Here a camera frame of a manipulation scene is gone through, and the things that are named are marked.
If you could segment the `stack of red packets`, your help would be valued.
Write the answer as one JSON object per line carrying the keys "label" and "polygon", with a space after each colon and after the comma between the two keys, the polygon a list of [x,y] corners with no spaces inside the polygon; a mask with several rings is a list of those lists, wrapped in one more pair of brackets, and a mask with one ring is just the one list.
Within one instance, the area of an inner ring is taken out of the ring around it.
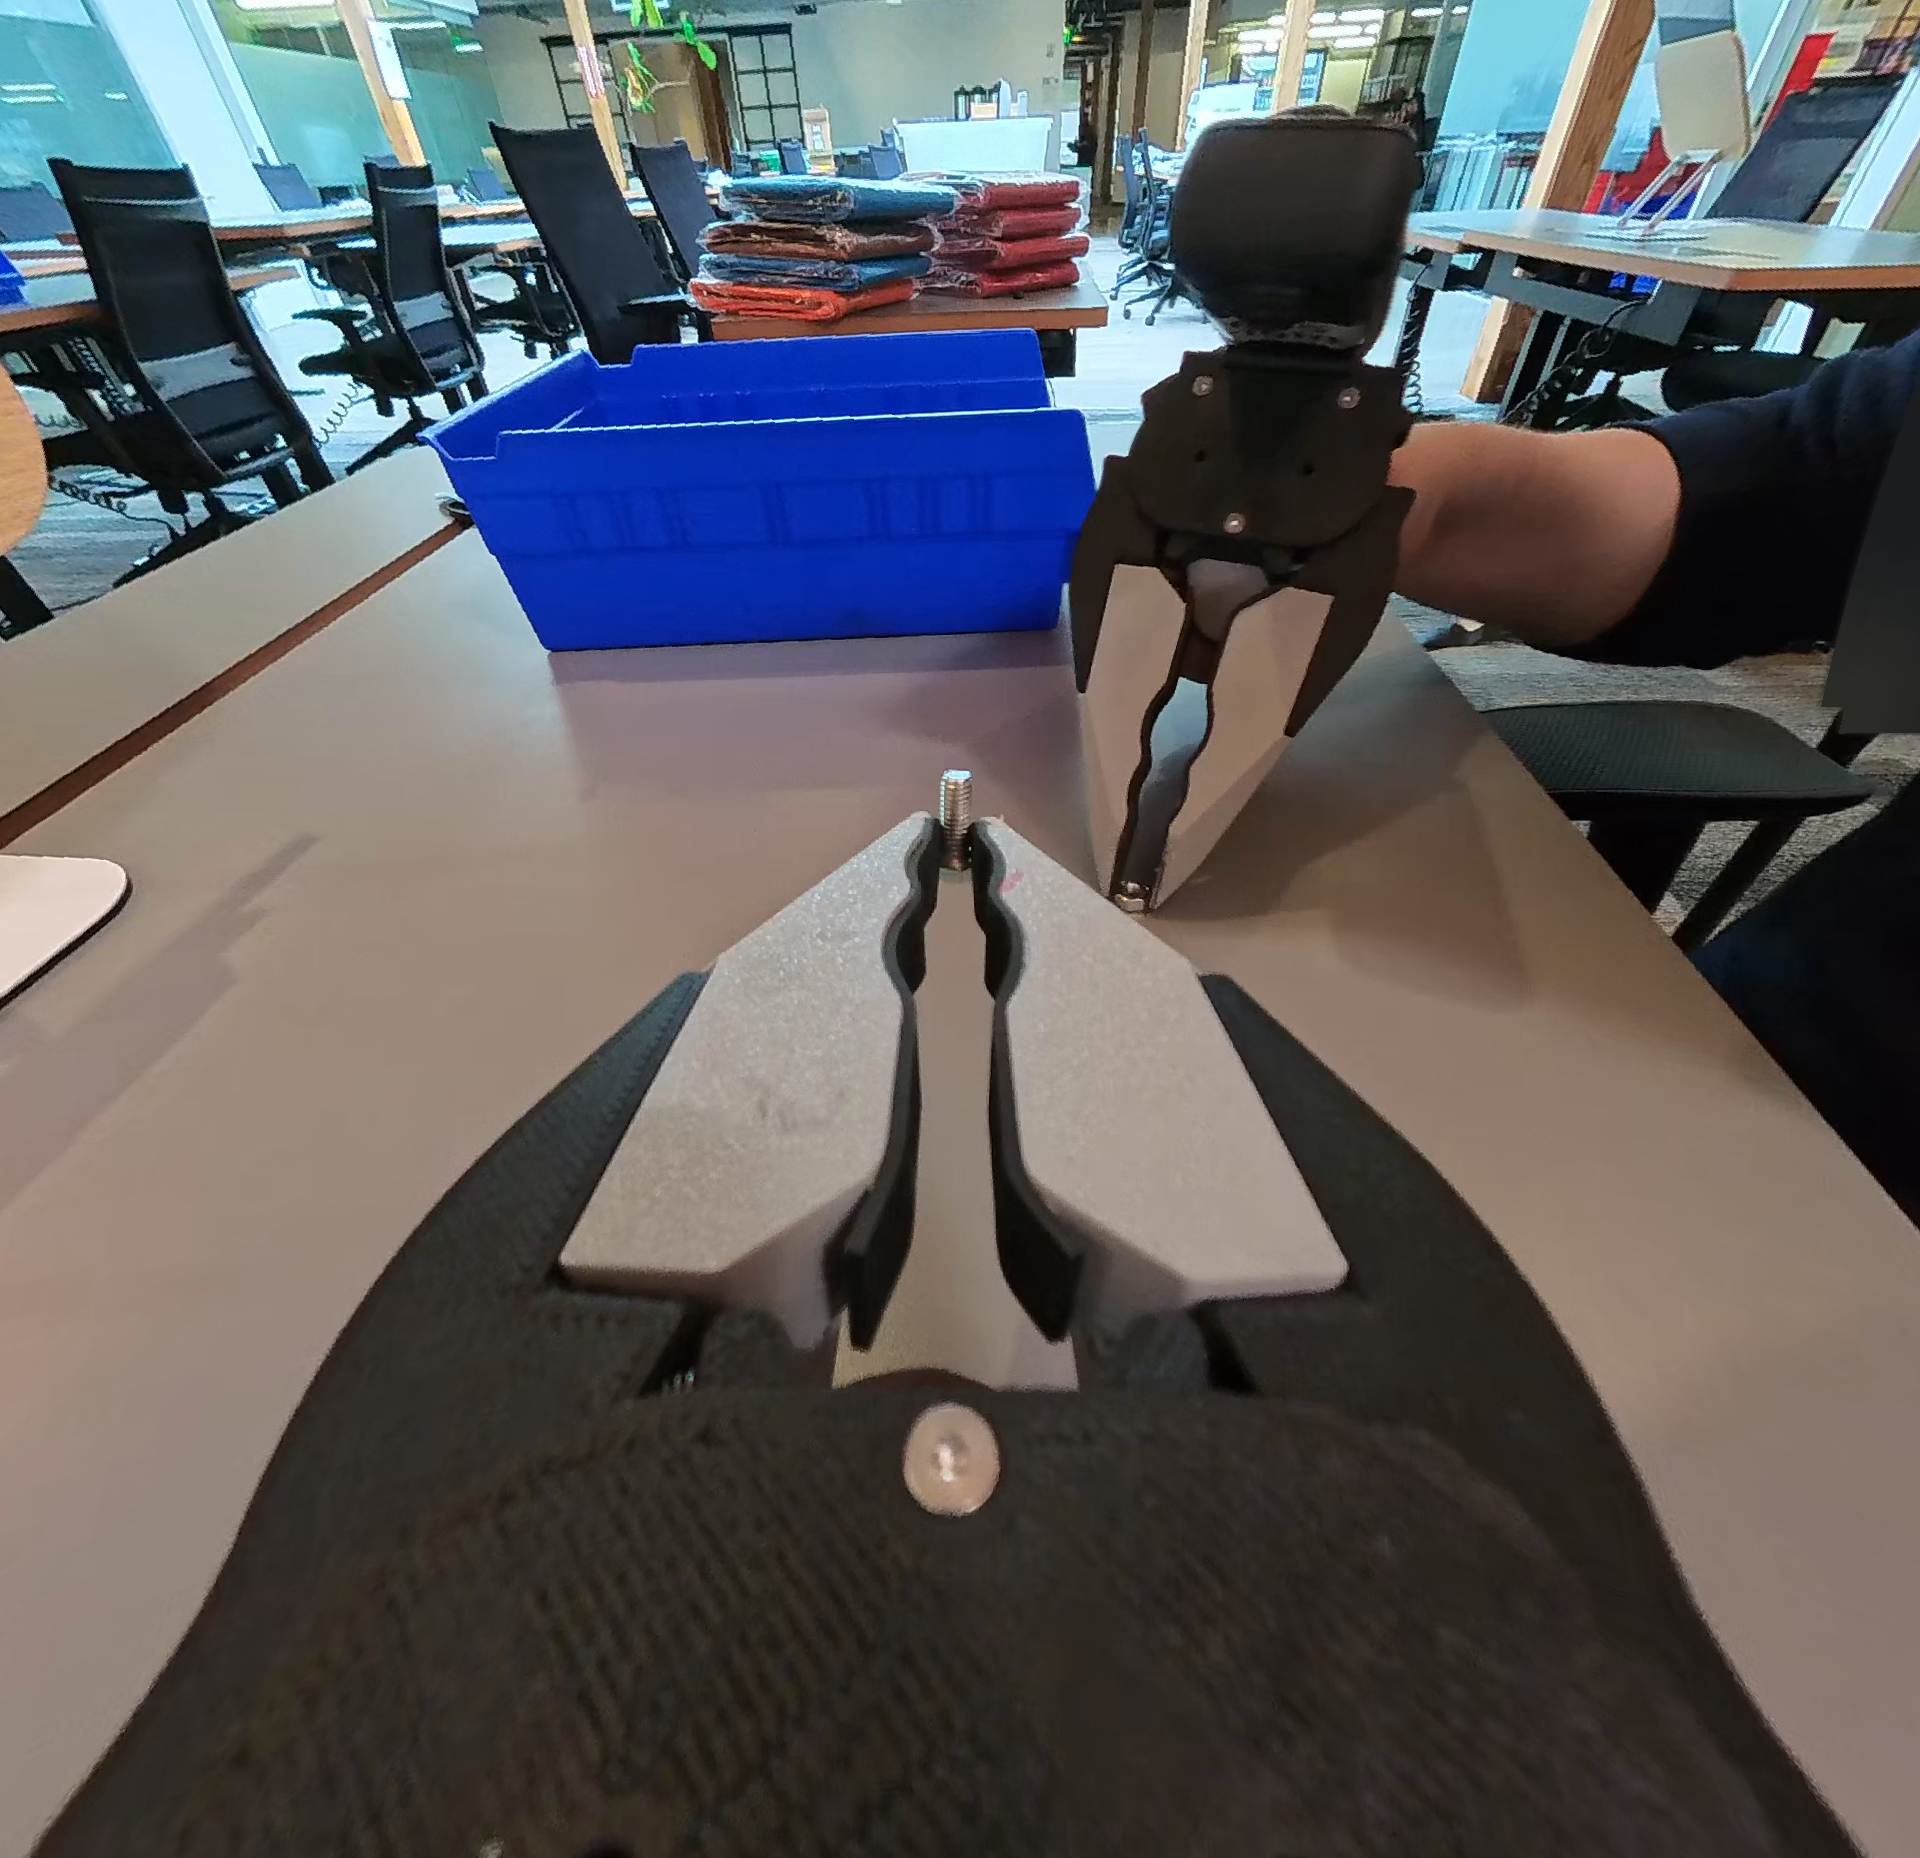
{"label": "stack of red packets", "polygon": [[918,292],[972,301],[1067,289],[1091,250],[1086,185],[1063,172],[934,172],[953,211],[934,219],[931,269]]}

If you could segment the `blue plastic bin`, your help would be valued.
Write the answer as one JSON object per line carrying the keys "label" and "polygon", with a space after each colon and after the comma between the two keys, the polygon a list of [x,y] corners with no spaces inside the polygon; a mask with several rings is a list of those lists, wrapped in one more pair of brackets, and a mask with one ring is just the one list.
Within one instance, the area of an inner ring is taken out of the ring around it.
{"label": "blue plastic bin", "polygon": [[1048,630],[1096,496],[1025,330],[568,354],[426,439],[551,652]]}

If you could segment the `person's torso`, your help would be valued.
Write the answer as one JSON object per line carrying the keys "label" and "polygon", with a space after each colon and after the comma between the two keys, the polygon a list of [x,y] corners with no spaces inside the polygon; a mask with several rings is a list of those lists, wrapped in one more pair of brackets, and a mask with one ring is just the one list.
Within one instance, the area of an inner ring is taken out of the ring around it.
{"label": "person's torso", "polygon": [[1823,702],[1840,735],[1918,731],[1918,401],[1868,514]]}

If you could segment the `green plant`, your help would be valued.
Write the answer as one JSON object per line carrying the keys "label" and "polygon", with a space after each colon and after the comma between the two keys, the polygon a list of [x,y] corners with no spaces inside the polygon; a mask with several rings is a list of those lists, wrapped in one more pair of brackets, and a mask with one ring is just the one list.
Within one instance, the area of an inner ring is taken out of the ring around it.
{"label": "green plant", "polygon": [[[630,27],[639,30],[669,30],[672,32],[707,71],[717,68],[717,52],[698,30],[693,17],[688,14],[672,14],[661,9],[660,0],[629,0],[629,17]],[[621,50],[626,57],[619,62],[621,89],[626,93],[629,105],[642,114],[656,113],[656,98],[661,89],[660,73],[646,63],[645,50],[636,39],[629,39]]]}

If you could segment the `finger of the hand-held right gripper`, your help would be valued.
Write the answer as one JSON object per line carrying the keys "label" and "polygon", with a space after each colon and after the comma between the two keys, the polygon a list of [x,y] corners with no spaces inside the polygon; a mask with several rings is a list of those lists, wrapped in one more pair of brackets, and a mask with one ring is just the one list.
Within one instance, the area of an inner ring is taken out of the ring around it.
{"label": "finger of the hand-held right gripper", "polygon": [[1212,682],[1202,686],[1202,745],[1172,824],[1172,893],[1199,874],[1284,756],[1329,614],[1331,596],[1286,585],[1247,601],[1229,626]]}
{"label": "finger of the hand-held right gripper", "polygon": [[1188,599],[1159,568],[1118,566],[1096,636],[1079,735],[1096,885],[1176,890],[1172,824],[1202,748],[1202,683],[1183,673]]}

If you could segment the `person's leg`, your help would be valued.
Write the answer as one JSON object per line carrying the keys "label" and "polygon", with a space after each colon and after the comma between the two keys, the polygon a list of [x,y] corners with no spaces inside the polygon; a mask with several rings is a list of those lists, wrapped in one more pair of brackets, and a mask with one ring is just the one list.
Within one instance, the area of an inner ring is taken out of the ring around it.
{"label": "person's leg", "polygon": [[1694,968],[1918,1218],[1918,783],[1775,887]]}

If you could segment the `small wooden board stand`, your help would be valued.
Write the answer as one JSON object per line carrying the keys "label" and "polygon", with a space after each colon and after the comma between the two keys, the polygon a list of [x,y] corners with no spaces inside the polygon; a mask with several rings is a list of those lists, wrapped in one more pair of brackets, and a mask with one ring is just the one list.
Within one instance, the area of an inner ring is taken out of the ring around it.
{"label": "small wooden board stand", "polygon": [[1615,220],[1627,238],[1652,238],[1683,206],[1700,202],[1721,166],[1734,166],[1754,143],[1740,30],[1701,30],[1667,42],[1652,71],[1668,163]]}

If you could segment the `wooden office desk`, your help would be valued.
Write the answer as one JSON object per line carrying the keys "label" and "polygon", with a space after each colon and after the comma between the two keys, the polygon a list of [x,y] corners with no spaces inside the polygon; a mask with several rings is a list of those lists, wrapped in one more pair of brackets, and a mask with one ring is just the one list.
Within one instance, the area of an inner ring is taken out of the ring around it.
{"label": "wooden office desk", "polygon": [[[1527,430],[1604,423],[1620,407],[1617,385],[1681,357],[1715,309],[1764,323],[1768,309],[1798,305],[1858,326],[1870,344],[1914,332],[1918,309],[1914,235],[1773,219],[1422,212],[1407,220],[1401,274],[1402,374],[1441,292],[1532,312],[1519,360],[1493,396],[1497,423]],[[1613,385],[1595,392],[1599,379]]]}
{"label": "wooden office desk", "polygon": [[[526,253],[541,246],[534,220],[510,199],[498,204],[440,206],[443,241],[453,263],[491,253]],[[371,237],[370,208],[326,208],[321,212],[272,215],[266,219],[218,219],[210,225],[223,248],[228,274],[244,292],[293,276],[293,261],[317,250]],[[5,344],[22,344],[32,334],[88,326],[99,308],[85,250],[75,233],[57,238],[6,243],[5,257],[21,274],[21,301],[5,303]]]}

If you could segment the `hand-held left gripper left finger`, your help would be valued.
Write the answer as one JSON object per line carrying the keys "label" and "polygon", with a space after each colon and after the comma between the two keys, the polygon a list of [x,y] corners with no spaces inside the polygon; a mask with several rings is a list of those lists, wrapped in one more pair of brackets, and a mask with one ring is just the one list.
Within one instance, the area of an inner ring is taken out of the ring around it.
{"label": "hand-held left gripper left finger", "polygon": [[909,814],[707,973],[561,1267],[870,1347],[913,1236],[913,990],[940,832]]}

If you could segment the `stack of folded cloths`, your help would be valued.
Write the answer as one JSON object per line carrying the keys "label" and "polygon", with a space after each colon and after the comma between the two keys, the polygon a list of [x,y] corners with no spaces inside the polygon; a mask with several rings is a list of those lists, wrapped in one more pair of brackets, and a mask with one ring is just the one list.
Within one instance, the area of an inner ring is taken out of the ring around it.
{"label": "stack of folded cloths", "polygon": [[837,323],[909,303],[963,191],[929,178],[731,178],[699,237],[691,301],[710,317]]}

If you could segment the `black office chair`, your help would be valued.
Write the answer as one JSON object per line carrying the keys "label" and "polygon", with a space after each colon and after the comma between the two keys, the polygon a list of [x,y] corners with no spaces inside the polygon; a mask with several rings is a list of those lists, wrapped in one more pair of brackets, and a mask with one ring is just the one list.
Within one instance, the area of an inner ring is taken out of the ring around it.
{"label": "black office chair", "polygon": [[[1758,142],[1710,206],[1710,219],[1810,224],[1814,208],[1884,117],[1905,74],[1844,74],[1785,94]],[[1805,382],[1828,323],[1863,323],[1868,335],[1905,334],[1917,312],[1899,309],[1905,292],[1828,292],[1814,303],[1796,354],[1762,354],[1773,299],[1764,292],[1712,292],[1692,309],[1662,380],[1670,411],[1724,397],[1768,396]]]}
{"label": "black office chair", "polygon": [[686,330],[710,335],[589,126],[493,121],[491,135],[597,362],[629,364],[639,347],[680,344]]}
{"label": "black office chair", "polygon": [[305,319],[335,323],[341,344],[302,358],[302,371],[359,382],[383,416],[402,407],[408,424],[380,446],[391,453],[428,430],[423,401],[440,397],[458,413],[469,396],[488,396],[490,386],[479,335],[448,266],[435,172],[370,159],[363,174],[371,253],[362,254],[355,280],[363,286],[365,309],[305,312]]}
{"label": "black office chair", "polygon": [[630,143],[636,174],[660,219],[675,267],[683,282],[699,274],[704,235],[720,217],[702,166],[688,143]]}
{"label": "black office chair", "polygon": [[1118,235],[1121,261],[1110,301],[1125,319],[1146,308],[1142,323],[1153,328],[1159,313],[1180,301],[1183,286],[1171,257],[1171,181],[1158,166],[1146,128],[1127,142],[1125,181],[1127,208]]}
{"label": "black office chair", "polygon": [[1657,912],[1701,833],[1747,828],[1732,859],[1681,921],[1700,950],[1795,832],[1852,811],[1872,785],[1855,763],[1865,736],[1830,724],[1810,742],[1754,710],[1698,699],[1587,699],[1489,710],[1493,731],[1576,823],[1646,912]]}
{"label": "black office chair", "polygon": [[[52,159],[106,334],[105,371],[45,379],[81,430],[54,435],[54,474],[141,485],[185,526],[135,575],[244,526],[223,491],[262,479],[279,509],[335,483],[307,418],[242,308],[206,202],[185,166]],[[187,521],[189,502],[206,516]]]}

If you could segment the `white document stand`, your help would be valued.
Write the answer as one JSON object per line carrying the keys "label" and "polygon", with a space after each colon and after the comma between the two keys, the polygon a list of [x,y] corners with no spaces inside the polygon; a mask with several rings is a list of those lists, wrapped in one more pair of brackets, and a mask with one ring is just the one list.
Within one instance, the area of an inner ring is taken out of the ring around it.
{"label": "white document stand", "polygon": [[125,865],[3,853],[3,1003],[25,992],[129,900]]}

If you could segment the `person's right forearm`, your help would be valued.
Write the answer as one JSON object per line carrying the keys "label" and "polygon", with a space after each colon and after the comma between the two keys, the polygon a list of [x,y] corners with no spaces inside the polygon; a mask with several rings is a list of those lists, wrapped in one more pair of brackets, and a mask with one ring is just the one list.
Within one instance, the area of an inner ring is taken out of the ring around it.
{"label": "person's right forearm", "polygon": [[1563,657],[1715,671],[1830,642],[1918,335],[1640,426],[1418,424],[1398,591]]}

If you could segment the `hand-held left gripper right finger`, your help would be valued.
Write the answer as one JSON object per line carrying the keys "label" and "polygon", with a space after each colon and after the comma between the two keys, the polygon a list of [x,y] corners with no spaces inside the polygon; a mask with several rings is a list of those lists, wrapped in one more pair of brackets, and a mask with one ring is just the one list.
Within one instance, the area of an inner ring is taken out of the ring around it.
{"label": "hand-held left gripper right finger", "polygon": [[972,872],[995,1249],[1033,1328],[1338,1289],[1348,1257],[1190,959],[1001,818]]}

